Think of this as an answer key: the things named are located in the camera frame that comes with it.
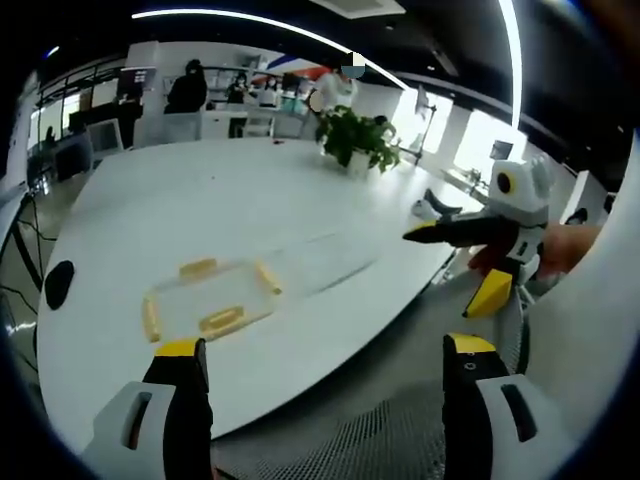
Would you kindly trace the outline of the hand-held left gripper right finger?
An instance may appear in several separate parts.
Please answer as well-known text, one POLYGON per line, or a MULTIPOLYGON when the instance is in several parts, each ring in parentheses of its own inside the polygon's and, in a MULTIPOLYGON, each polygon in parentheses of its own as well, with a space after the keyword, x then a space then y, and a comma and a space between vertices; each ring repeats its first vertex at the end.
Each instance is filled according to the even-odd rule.
POLYGON ((553 479, 577 450, 557 406, 495 346, 443 338, 446 479, 553 479))

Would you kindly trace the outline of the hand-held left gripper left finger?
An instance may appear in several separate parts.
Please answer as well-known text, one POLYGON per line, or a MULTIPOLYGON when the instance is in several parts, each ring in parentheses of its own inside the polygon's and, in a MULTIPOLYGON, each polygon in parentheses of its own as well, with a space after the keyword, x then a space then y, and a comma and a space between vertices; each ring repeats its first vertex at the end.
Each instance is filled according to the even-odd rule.
POLYGON ((160 346, 93 421, 82 461, 99 479, 212 479, 206 341, 160 346))

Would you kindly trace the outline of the person's right hand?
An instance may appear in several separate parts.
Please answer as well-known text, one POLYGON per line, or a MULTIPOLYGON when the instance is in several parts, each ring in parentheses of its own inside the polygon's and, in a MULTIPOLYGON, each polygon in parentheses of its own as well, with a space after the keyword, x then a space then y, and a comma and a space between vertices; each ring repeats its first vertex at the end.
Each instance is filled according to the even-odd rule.
POLYGON ((549 225, 537 273, 542 277, 569 273, 589 252, 601 229, 592 225, 549 225))

